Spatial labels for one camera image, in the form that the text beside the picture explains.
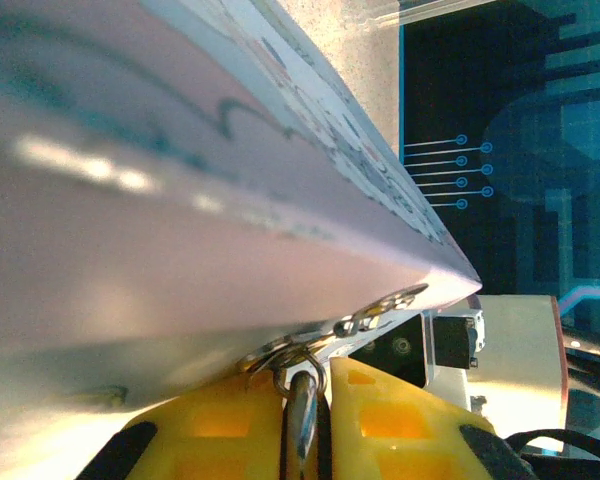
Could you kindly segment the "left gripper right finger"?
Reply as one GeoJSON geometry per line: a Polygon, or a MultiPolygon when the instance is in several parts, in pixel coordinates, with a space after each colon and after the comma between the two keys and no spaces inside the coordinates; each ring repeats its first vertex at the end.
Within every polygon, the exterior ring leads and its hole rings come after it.
{"type": "Polygon", "coordinates": [[[330,372],[333,478],[534,478],[485,418],[351,358],[330,372]]]}

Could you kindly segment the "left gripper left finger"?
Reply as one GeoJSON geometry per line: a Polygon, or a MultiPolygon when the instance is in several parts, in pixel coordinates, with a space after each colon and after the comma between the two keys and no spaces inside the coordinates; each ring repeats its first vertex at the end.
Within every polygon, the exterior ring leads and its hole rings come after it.
{"type": "Polygon", "coordinates": [[[278,479],[283,406],[272,374],[238,374],[131,419],[80,479],[278,479]]]}

